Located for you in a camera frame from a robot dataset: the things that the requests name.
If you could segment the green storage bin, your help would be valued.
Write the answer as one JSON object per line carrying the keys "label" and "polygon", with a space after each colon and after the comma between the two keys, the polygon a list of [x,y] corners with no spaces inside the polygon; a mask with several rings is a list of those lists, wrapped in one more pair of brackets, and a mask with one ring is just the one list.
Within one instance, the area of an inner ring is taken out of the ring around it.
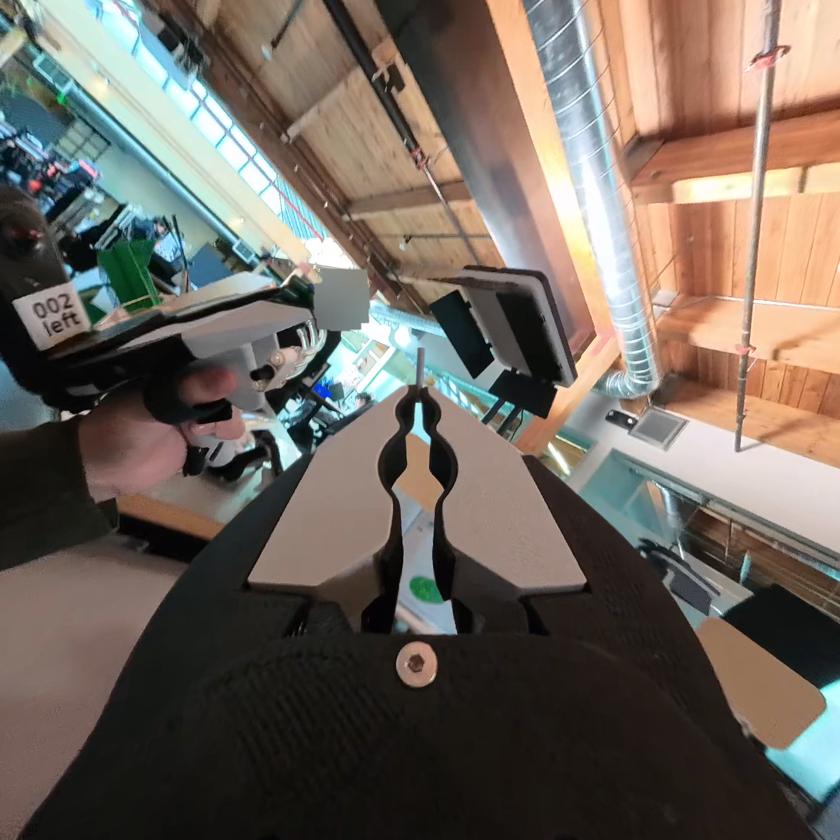
{"label": "green storage bin", "polygon": [[149,272],[154,247],[152,239],[135,239],[98,252],[99,267],[107,275],[121,308],[130,315],[161,304],[161,295]]}

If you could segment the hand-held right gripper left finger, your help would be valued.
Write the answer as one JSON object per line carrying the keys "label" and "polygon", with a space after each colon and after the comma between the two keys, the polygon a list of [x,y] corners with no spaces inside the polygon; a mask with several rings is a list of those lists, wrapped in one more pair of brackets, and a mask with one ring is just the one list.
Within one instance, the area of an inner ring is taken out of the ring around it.
{"label": "hand-held right gripper left finger", "polygon": [[352,628],[389,633],[403,572],[393,487],[406,469],[415,386],[374,404],[322,444],[262,549],[248,585],[333,602]]}

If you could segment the person's left forearm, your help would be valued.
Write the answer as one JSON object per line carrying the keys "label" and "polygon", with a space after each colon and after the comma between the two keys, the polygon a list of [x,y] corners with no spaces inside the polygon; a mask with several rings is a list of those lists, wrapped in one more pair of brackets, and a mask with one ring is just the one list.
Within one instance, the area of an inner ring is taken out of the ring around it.
{"label": "person's left forearm", "polygon": [[79,444],[80,419],[1,435],[1,570],[114,532],[114,500],[96,501]]}

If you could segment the black grey panel device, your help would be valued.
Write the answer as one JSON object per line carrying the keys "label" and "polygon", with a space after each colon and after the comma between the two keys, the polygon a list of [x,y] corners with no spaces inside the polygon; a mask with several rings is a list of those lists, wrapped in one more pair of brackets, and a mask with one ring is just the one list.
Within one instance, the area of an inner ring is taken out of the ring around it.
{"label": "black grey panel device", "polygon": [[448,292],[429,311],[469,377],[496,371],[490,394],[548,419],[557,391],[578,374],[547,277],[466,266],[439,283]]}

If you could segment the wall vent grille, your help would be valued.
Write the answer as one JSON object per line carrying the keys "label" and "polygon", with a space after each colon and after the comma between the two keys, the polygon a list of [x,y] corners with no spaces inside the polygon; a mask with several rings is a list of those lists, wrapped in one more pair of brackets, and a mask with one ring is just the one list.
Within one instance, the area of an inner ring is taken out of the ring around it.
{"label": "wall vent grille", "polygon": [[630,438],[640,440],[646,445],[667,451],[685,429],[688,422],[682,416],[652,406],[640,414],[628,435]]}

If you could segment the silver air duct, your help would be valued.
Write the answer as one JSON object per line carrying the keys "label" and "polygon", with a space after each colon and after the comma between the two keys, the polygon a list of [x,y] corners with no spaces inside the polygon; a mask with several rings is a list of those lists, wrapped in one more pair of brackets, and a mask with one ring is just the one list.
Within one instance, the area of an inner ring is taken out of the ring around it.
{"label": "silver air duct", "polygon": [[617,400],[662,383],[655,320],[620,166],[615,92],[598,2],[527,1],[524,12],[605,294],[623,369],[595,389]]}

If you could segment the tan book stand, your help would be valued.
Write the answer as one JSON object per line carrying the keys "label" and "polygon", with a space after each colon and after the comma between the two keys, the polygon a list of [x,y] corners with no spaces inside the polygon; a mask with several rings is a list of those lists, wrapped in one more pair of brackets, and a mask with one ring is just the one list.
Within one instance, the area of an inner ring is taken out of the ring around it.
{"label": "tan book stand", "polygon": [[720,618],[696,630],[730,709],[764,747],[786,750],[826,710],[818,688]]}

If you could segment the grey desk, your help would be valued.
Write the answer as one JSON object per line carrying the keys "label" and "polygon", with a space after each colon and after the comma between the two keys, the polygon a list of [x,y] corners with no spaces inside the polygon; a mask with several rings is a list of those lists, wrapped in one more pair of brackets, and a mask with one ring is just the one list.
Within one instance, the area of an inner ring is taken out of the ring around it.
{"label": "grey desk", "polygon": [[72,764],[186,568],[108,537],[2,571],[1,838]]}

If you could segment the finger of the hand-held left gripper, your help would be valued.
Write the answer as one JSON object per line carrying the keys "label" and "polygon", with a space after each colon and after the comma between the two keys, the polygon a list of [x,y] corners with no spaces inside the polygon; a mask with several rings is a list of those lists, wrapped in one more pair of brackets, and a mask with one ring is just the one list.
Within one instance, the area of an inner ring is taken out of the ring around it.
{"label": "finger of the hand-held left gripper", "polygon": [[275,276],[239,272],[178,296],[164,296],[161,303],[154,305],[154,310],[183,310],[227,299],[252,298],[263,292],[291,306],[309,310],[314,307],[313,285],[297,273],[279,280]]}
{"label": "finger of the hand-held left gripper", "polygon": [[272,299],[252,301],[236,308],[207,309],[195,318],[178,319],[172,361],[208,361],[309,322],[314,322],[311,309]]}

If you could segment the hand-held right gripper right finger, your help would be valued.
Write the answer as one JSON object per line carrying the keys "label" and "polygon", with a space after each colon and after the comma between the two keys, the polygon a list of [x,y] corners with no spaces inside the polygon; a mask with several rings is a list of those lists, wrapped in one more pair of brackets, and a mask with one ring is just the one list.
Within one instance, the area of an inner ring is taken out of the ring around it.
{"label": "hand-held right gripper right finger", "polygon": [[428,392],[437,588],[459,634],[527,634],[536,596],[587,580],[523,456],[444,395]]}

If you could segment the wooden book stand white base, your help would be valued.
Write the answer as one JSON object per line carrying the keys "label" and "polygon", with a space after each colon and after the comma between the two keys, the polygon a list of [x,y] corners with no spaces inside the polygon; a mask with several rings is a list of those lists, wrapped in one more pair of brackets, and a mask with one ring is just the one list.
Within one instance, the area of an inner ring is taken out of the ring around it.
{"label": "wooden book stand white base", "polygon": [[443,489],[429,468],[429,444],[419,436],[406,436],[406,468],[397,478],[393,493],[400,506],[402,533],[421,516],[434,516]]}

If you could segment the person's left hand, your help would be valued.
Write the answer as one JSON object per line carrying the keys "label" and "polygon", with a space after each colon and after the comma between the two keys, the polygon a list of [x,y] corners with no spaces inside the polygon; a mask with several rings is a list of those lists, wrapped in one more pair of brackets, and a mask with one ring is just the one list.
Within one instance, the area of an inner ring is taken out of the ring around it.
{"label": "person's left hand", "polygon": [[245,433],[240,411],[216,423],[181,425],[157,422],[143,403],[139,382],[100,402],[78,426],[80,457],[95,502],[144,493],[182,470],[187,446],[195,438],[239,440]]}

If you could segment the black ceiling conduit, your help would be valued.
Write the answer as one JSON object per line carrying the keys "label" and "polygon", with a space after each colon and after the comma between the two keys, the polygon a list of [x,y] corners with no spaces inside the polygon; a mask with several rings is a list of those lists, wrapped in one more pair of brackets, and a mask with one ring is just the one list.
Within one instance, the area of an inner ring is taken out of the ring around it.
{"label": "black ceiling conduit", "polygon": [[376,98],[399,136],[402,146],[411,157],[415,168],[425,176],[428,184],[432,188],[435,200],[445,210],[445,214],[449,222],[454,226],[457,236],[467,248],[473,263],[477,264],[479,262],[477,252],[471,244],[466,231],[463,229],[459,218],[449,205],[441,185],[435,180],[429,166],[428,157],[393,95],[393,85],[385,80],[385,71],[376,64],[375,58],[372,52],[368,50],[366,42],[356,27],[348,8],[341,1],[323,1],[322,4],[325,6],[336,29],[338,29],[344,44],[349,49],[358,68],[363,71],[369,86],[374,91]]}

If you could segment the open instruction booklet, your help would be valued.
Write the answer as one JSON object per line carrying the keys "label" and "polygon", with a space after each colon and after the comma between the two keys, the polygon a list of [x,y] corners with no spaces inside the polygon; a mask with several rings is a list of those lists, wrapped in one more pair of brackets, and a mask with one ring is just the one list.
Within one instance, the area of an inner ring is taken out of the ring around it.
{"label": "open instruction booklet", "polygon": [[402,576],[395,618],[399,627],[420,635],[454,635],[451,602],[441,595],[434,576],[434,523],[422,512],[403,534]]}

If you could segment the metal sprinkler pipe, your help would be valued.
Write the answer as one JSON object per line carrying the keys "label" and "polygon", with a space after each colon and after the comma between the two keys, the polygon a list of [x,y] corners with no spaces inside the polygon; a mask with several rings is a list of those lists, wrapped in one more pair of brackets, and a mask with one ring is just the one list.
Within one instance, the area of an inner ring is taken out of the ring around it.
{"label": "metal sprinkler pipe", "polygon": [[763,200],[767,164],[770,150],[770,125],[773,108],[776,65],[789,51],[780,44],[781,1],[767,1],[763,6],[763,41],[761,51],[753,58],[751,68],[760,73],[760,90],[755,116],[752,145],[751,193],[749,205],[749,242],[742,298],[742,325],[740,342],[736,346],[738,379],[736,401],[736,428],[733,437],[735,453],[742,451],[742,433],[746,417],[747,381],[750,357],[755,284],[757,279],[760,234],[763,217]]}

